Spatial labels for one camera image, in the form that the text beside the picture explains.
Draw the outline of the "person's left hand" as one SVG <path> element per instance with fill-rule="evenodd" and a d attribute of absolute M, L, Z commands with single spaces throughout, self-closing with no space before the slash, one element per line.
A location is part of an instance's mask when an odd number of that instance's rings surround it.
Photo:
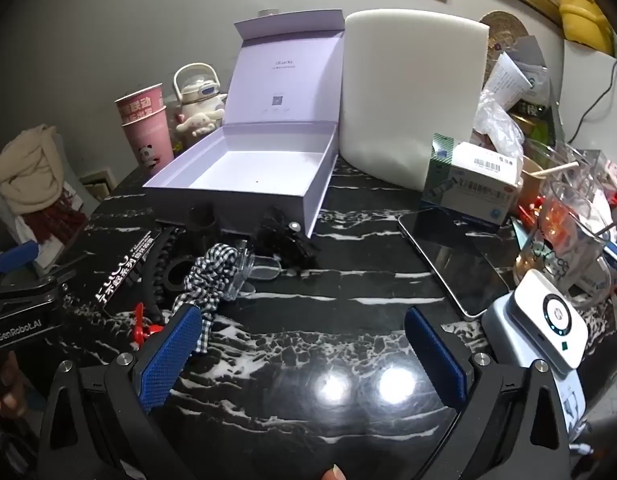
<path fill-rule="evenodd" d="M 26 381 L 17 355 L 9 351 L 0 364 L 0 415 L 21 418 L 28 410 Z"/>

